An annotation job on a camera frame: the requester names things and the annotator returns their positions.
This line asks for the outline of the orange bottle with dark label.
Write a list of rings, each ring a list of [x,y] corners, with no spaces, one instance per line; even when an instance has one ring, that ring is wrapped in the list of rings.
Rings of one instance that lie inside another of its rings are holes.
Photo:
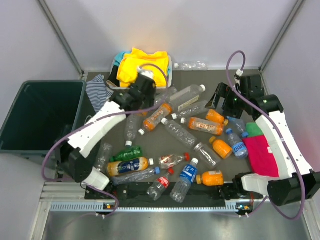
[[[143,171],[154,164],[153,158],[138,157],[128,161],[108,163],[106,172],[109,176],[115,177],[126,173]]]

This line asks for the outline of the orange bottle tall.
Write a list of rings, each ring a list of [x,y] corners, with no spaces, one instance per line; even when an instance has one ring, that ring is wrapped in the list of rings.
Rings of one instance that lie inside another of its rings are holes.
[[[148,132],[152,132],[163,118],[172,112],[172,107],[168,103],[163,103],[150,117],[143,121],[141,129],[138,133],[143,136]]]

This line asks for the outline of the red cap crushed bottle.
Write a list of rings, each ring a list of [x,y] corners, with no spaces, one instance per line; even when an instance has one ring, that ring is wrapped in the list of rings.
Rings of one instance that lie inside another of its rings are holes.
[[[159,167],[162,170],[168,170],[180,164],[183,161],[189,161],[190,154],[188,152],[182,154],[168,154],[158,159]]]

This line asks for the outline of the clear crushed bottle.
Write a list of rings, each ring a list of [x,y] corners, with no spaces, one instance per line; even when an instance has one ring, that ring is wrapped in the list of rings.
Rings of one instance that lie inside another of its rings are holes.
[[[197,143],[197,138],[174,120],[163,118],[161,123],[164,125],[168,133],[170,133],[180,143],[184,144],[187,148],[192,149]]]

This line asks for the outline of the large clear bottle with label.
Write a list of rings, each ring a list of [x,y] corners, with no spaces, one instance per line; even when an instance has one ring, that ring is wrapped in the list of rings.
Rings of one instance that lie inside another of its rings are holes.
[[[205,91],[206,87],[203,84],[192,84],[172,95],[168,101],[168,104],[171,106],[173,112],[179,112],[198,101],[200,95]]]

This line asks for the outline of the blue label water bottle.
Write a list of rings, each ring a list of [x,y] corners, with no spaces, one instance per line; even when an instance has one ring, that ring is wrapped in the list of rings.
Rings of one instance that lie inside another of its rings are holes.
[[[170,197],[177,203],[182,203],[187,196],[188,191],[194,182],[198,169],[199,160],[193,158],[189,164],[187,164],[179,175],[178,181],[175,183]]]

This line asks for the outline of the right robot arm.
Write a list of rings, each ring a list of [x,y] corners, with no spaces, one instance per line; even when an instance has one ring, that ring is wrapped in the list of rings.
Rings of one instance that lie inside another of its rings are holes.
[[[305,199],[312,199],[320,189],[320,174],[299,150],[279,98],[265,93],[259,75],[238,77],[235,88],[238,92],[219,83],[206,108],[216,109],[223,100],[224,116],[240,119],[243,112],[247,112],[262,130],[274,160],[268,160],[264,154],[261,161],[252,161],[252,173],[235,177],[234,194],[245,198],[255,192],[269,197],[276,206],[299,202],[302,193]]]

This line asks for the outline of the clear jar without cap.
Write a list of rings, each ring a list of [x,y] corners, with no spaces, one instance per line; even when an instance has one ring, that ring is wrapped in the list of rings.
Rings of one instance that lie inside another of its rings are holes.
[[[219,156],[204,143],[198,143],[193,150],[201,160],[213,168],[217,167],[217,165],[222,161]]]

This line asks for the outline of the blue cap bottle by right arm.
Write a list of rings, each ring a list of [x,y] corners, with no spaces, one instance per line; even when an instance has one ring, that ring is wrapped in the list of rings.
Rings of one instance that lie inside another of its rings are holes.
[[[238,119],[230,116],[227,116],[226,118],[229,120],[229,122],[231,122],[237,128],[242,138],[247,138],[249,136],[249,133],[246,130],[246,124],[242,119]]]

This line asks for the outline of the red cap cola bottle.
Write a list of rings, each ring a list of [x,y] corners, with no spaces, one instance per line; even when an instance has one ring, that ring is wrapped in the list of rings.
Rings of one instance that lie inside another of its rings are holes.
[[[169,177],[174,174],[174,170],[169,168],[164,174],[158,177],[148,188],[147,195],[154,201],[157,201],[170,185]]]

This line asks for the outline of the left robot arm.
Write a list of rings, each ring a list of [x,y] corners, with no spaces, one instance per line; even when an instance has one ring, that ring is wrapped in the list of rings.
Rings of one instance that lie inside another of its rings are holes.
[[[104,106],[80,131],[59,143],[55,157],[59,166],[76,183],[96,189],[102,198],[109,198],[114,191],[110,179],[94,167],[89,160],[92,150],[102,138],[128,115],[154,105],[156,83],[150,70],[139,69],[137,78],[126,92],[114,91]]]

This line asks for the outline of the clear bottle white cap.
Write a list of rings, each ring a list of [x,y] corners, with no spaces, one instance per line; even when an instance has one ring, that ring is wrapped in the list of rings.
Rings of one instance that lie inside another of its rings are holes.
[[[138,131],[141,127],[142,119],[143,117],[140,113],[131,114],[127,118],[124,130],[124,140],[126,147],[131,147],[133,145],[133,142],[136,139]]]

